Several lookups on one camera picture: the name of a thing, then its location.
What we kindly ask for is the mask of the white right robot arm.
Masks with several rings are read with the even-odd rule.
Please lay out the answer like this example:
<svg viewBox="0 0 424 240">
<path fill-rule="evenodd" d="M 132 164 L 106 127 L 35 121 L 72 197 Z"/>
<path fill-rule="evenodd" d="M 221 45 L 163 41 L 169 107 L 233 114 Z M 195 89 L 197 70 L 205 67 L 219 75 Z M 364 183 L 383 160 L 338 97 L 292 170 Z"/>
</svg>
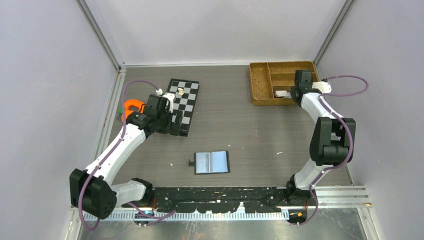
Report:
<svg viewBox="0 0 424 240">
<path fill-rule="evenodd" d="M 332 88 L 326 81 L 313 81 L 310 70 L 296 70 L 294 86 L 290 88 L 293 101 L 315 122 L 309 144 L 309 160 L 286 184 L 285 198 L 299 205 L 311 198 L 316 184 L 331 170 L 352 159 L 356 122 L 344 118 L 325 101 Z"/>
</svg>

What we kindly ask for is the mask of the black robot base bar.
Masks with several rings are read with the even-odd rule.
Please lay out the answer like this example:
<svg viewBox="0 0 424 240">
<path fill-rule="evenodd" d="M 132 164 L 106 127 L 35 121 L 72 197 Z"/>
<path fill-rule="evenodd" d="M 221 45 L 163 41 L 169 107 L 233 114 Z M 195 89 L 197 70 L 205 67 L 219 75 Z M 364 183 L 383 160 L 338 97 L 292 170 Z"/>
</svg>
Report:
<svg viewBox="0 0 424 240">
<path fill-rule="evenodd" d="M 139 208 L 149 208 L 160 213 L 213 214 L 276 213 L 280 207 L 302 210 L 316 205 L 315 199 L 304 191 L 290 193 L 285 187 L 155 187 L 142 200 L 133 201 Z"/>
</svg>

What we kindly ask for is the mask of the woven wicker tray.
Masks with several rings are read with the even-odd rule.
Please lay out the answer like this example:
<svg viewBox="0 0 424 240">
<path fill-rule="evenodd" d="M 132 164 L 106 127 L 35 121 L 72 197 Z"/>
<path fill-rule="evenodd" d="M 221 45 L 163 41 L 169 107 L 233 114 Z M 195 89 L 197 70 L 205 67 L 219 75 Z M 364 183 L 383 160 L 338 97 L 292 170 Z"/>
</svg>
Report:
<svg viewBox="0 0 424 240">
<path fill-rule="evenodd" d="M 291 98 L 275 97 L 274 91 L 289 91 L 295 84 L 295 71 L 312 72 L 318 80 L 312 61 L 252 62 L 248 65 L 251 102 L 254 106 L 293 106 Z"/>
</svg>

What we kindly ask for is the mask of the black leather card holder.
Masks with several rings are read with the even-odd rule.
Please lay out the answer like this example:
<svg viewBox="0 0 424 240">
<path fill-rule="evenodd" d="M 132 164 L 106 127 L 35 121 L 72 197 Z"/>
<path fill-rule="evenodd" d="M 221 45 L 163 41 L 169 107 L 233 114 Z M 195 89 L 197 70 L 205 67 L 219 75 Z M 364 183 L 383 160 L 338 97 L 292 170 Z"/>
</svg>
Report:
<svg viewBox="0 0 424 240">
<path fill-rule="evenodd" d="M 228 151 L 195 152 L 188 165 L 195 175 L 226 174 L 231 172 Z"/>
</svg>

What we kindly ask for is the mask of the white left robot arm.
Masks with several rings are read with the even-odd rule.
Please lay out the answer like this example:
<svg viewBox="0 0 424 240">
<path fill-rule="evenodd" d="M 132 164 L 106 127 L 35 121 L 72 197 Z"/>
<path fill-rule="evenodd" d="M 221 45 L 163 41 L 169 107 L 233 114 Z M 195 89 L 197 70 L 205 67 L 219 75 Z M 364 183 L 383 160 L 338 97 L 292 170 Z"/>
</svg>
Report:
<svg viewBox="0 0 424 240">
<path fill-rule="evenodd" d="M 104 220 L 115 207 L 129 203 L 148 207 L 153 202 L 154 190 L 150 182 L 137 177 L 116 185 L 113 181 L 134 150 L 150 135 L 179 135 L 183 112 L 174 108 L 175 99 L 174 93 L 167 92 L 151 94 L 147 103 L 134 99 L 124 103 L 123 126 L 115 139 L 85 169 L 76 168 L 71 172 L 72 206 Z"/>
</svg>

